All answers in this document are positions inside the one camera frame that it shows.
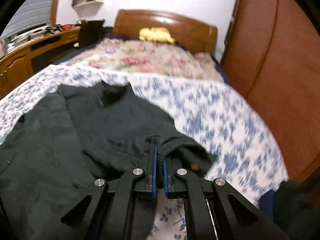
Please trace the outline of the black jacket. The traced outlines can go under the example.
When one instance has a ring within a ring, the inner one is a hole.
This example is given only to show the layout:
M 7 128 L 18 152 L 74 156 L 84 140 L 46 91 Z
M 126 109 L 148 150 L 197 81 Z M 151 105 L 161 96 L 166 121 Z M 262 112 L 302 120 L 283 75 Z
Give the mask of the black jacket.
M 157 144 L 156 189 L 169 158 L 198 176 L 217 159 L 130 85 L 59 86 L 1 144 L 1 239 L 72 239 L 60 219 L 100 173 L 84 146 L 104 142 L 135 153 L 150 141 Z

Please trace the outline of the navy blue mattress sheet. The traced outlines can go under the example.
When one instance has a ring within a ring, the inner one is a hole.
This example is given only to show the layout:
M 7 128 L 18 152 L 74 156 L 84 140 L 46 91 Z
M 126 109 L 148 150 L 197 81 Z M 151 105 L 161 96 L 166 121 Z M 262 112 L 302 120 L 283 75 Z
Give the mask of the navy blue mattress sheet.
M 260 212 L 270 220 L 273 220 L 274 195 L 275 191 L 269 190 L 258 200 L 258 208 Z

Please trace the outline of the black garment at bedside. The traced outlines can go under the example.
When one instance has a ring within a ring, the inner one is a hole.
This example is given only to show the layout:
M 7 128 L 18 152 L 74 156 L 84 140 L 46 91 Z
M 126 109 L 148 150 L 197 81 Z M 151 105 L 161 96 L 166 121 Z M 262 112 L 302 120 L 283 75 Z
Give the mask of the black garment at bedside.
M 293 181 L 282 181 L 275 192 L 273 221 L 289 239 L 319 239 L 319 208 L 307 201 Z

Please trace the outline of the blue floral white bedsheet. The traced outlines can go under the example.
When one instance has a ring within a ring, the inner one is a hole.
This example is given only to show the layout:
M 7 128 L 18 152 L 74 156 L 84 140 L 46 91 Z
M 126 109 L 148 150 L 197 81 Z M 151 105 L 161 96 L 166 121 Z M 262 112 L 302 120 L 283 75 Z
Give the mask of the blue floral white bedsheet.
M 136 96 L 169 114 L 178 132 L 217 156 L 204 176 L 225 178 L 250 202 L 287 180 L 280 148 L 267 125 L 242 96 L 217 81 L 52 65 L 1 100 L 1 144 L 19 118 L 59 86 L 100 82 L 130 85 Z

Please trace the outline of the pink floral quilt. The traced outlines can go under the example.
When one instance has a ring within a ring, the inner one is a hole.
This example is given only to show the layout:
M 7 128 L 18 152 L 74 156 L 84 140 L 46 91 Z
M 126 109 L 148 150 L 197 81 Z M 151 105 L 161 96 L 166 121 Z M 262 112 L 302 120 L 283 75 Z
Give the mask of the pink floral quilt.
M 106 38 L 63 64 L 223 82 L 209 53 L 192 54 L 176 45 L 148 41 Z

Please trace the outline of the wooden louvered wardrobe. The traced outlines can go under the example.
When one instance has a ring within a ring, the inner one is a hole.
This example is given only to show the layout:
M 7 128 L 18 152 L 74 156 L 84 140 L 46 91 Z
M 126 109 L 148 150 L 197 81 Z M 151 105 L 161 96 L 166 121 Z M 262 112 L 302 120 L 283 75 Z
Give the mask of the wooden louvered wardrobe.
M 319 168 L 319 34 L 295 0 L 238 0 L 223 55 L 232 86 L 263 118 L 290 179 Z

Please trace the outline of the wooden headboard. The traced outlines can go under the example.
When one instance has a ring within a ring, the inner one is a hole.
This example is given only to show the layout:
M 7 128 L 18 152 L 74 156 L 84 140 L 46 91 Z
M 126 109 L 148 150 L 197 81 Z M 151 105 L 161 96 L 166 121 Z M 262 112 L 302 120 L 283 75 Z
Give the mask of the wooden headboard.
M 112 32 L 137 38 L 140 29 L 151 27 L 167 28 L 172 38 L 191 53 L 215 51 L 216 26 L 171 12 L 121 9 Z

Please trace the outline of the wooden desk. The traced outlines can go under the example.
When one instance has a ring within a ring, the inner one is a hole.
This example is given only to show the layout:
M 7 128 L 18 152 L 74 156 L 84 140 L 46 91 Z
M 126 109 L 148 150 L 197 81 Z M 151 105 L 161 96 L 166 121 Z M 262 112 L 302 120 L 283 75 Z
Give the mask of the wooden desk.
M 32 59 L 64 45 L 75 43 L 79 28 L 42 37 L 1 58 L 1 98 L 35 74 Z

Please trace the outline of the dark chair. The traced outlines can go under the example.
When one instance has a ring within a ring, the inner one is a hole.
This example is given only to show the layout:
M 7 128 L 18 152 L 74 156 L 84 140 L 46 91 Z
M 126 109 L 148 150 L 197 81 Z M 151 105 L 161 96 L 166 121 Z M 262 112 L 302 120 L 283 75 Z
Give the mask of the dark chair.
M 79 48 L 84 48 L 98 42 L 105 34 L 105 20 L 83 20 L 79 31 Z

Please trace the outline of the yellow plush toy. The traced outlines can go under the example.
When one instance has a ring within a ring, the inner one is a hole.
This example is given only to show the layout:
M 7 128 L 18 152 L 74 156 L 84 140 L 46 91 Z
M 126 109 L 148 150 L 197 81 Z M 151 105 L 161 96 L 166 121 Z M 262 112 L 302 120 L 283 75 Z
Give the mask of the yellow plush toy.
M 168 29 L 163 27 L 142 28 L 139 31 L 139 39 L 142 41 L 170 44 L 174 44 L 176 42 L 170 35 Z

